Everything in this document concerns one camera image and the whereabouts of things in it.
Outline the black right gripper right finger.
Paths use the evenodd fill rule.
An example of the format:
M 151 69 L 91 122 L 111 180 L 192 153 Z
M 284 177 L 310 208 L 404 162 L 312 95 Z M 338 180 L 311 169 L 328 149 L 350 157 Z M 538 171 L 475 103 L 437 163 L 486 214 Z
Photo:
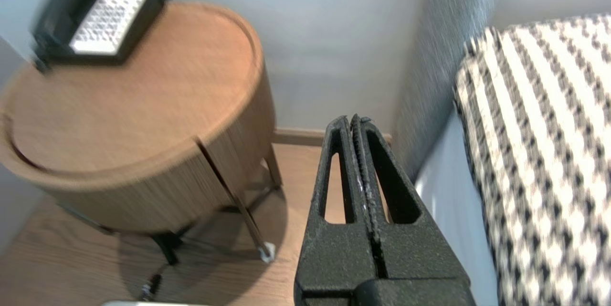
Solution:
M 378 128 L 353 117 L 353 145 L 380 278 L 441 282 L 469 292 L 471 282 Z

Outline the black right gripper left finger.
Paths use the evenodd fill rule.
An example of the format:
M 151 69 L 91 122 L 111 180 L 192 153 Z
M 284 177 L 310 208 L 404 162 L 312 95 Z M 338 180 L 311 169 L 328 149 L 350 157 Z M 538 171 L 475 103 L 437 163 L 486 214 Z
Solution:
M 376 276 L 367 186 L 354 138 L 357 127 L 347 116 L 327 125 L 295 274 L 296 297 L 350 297 L 356 286 Z M 344 224 L 325 218 L 334 156 L 339 159 Z

